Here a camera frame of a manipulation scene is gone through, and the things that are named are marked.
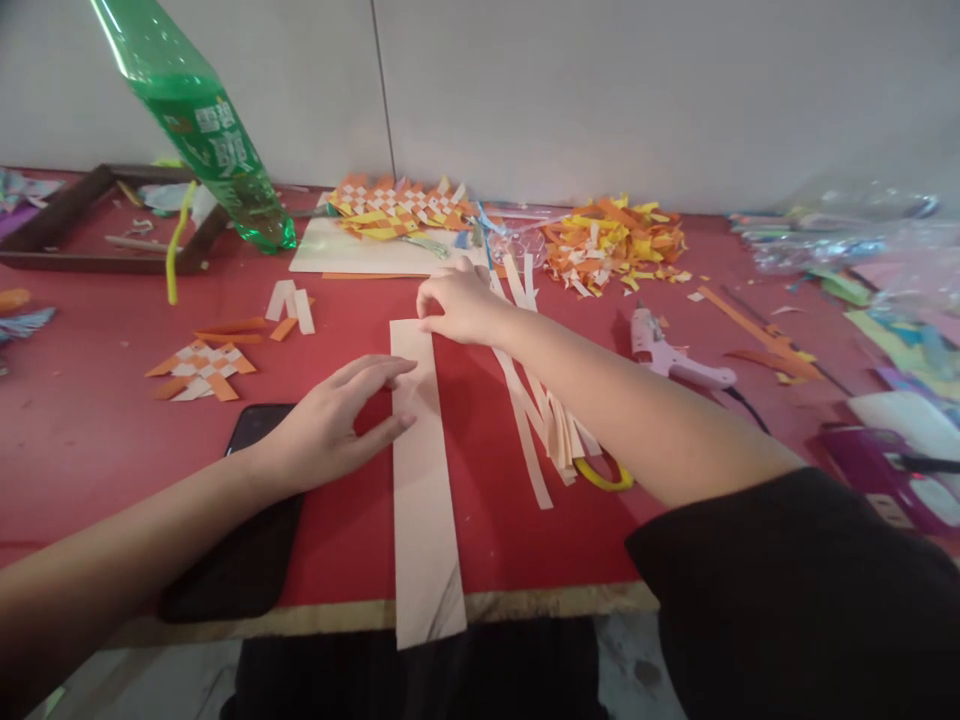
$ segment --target black sleeve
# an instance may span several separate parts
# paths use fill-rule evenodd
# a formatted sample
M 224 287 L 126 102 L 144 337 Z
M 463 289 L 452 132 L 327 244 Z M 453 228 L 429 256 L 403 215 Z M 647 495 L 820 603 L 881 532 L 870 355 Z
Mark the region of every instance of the black sleeve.
M 960 572 L 806 468 L 626 541 L 691 720 L 960 718 Z

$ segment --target red table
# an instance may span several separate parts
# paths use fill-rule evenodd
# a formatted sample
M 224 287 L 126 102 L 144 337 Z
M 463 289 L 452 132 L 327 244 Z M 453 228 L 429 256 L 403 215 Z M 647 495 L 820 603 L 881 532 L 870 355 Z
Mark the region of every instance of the red table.
M 316 197 L 294 191 L 283 195 L 291 208 L 309 207 Z M 119 234 L 129 221 L 129 212 L 101 203 L 77 242 L 88 245 L 103 234 Z M 298 221 L 301 232 L 304 224 Z M 723 219 L 689 217 L 685 228 L 690 250 L 679 265 L 694 274 L 694 282 L 643 282 L 639 295 L 631 297 L 613 282 L 602 298 L 580 299 L 538 274 L 541 312 L 628 355 L 628 321 L 642 297 L 668 319 L 671 343 L 689 346 L 690 355 L 701 362 L 736 370 L 738 387 L 774 436 L 812 462 L 822 459 L 811 439 L 824 419 L 824 403 L 843 395 L 825 382 L 781 387 L 766 368 L 724 359 L 724 352 L 757 345 L 712 304 L 694 303 L 687 295 L 701 283 L 698 276 L 706 275 L 708 286 L 718 292 L 724 284 L 735 288 L 766 316 L 783 305 L 804 308 L 807 312 L 777 316 L 777 323 L 855 393 L 883 389 L 869 372 L 876 364 L 866 349 L 872 346 L 857 338 L 840 309 L 817 288 L 804 284 L 792 294 L 785 289 L 792 278 L 757 275 Z M 243 406 L 296 401 L 349 360 L 389 353 L 388 322 L 415 316 L 415 279 L 292 276 L 287 272 L 290 258 L 262 256 L 228 232 L 205 275 L 179 280 L 176 307 L 167 304 L 160 276 L 0 267 L 0 289 L 28 288 L 38 305 L 58 309 L 36 336 L 0 351 L 10 370 L 0 379 L 0 565 L 213 462 L 222 455 Z M 284 343 L 244 346 L 259 372 L 231 378 L 240 402 L 150 399 L 163 381 L 145 379 L 143 373 L 188 344 L 191 330 L 261 315 L 273 284 L 288 277 L 316 298 L 316 335 L 304 337 L 294 330 Z M 439 337 L 434 348 L 463 585 L 471 596 L 472 616 L 652 607 L 623 540 L 663 512 L 662 506 L 639 488 L 606 494 L 583 479 L 564 487 L 539 448 L 555 505 L 539 510 L 493 353 Z M 879 357 L 875 348 L 872 353 Z M 731 412 L 746 414 L 726 396 L 722 402 Z M 361 425 L 378 422 L 389 407 L 388 397 L 375 398 Z M 388 625 L 392 604 L 385 601 L 394 594 L 391 478 L 390 454 L 383 453 L 353 476 L 310 493 L 281 600 L 281 606 L 292 609 L 279 609 L 272 619 L 253 624 L 231 623 L 207 637 Z M 187 637 L 180 632 L 177 637 Z M 136 642 L 135 634 L 126 641 Z

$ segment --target floor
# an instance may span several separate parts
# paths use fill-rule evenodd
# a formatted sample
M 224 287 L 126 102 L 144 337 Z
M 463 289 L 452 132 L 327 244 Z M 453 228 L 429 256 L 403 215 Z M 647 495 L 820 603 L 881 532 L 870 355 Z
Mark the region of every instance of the floor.
M 600 701 L 611 718 L 682 720 L 663 664 L 656 615 L 595 618 Z M 240 643 L 99 652 L 29 720 L 216 720 L 233 693 Z

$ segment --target woven paper craft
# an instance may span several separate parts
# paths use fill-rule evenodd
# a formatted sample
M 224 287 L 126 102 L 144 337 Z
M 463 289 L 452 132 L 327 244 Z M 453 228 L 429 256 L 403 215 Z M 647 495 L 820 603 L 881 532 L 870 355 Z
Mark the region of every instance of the woven paper craft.
M 443 177 L 433 190 L 424 192 L 419 183 L 403 178 L 394 183 L 389 176 L 367 187 L 365 175 L 347 175 L 330 194 L 329 202 L 343 216 L 340 227 L 354 237 L 392 240 L 427 228 L 467 230 L 465 217 L 476 215 L 476 208 L 461 184 L 456 190 Z
M 157 388 L 153 396 L 158 400 L 182 402 L 216 395 L 221 402 L 227 402 L 239 399 L 227 378 L 234 373 L 246 375 L 256 371 L 233 343 L 214 350 L 197 340 L 147 372 L 145 377 L 173 375 L 172 380 Z

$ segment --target smartphone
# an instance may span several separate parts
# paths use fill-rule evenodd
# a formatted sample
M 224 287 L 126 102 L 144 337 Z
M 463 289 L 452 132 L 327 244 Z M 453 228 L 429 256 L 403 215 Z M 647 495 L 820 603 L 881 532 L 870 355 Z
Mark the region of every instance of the smartphone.
M 293 405 L 251 405 L 237 420 L 226 455 L 253 445 L 287 416 Z M 187 570 L 160 596 L 164 622 L 241 620 L 276 605 L 287 579 L 303 495 L 250 518 Z

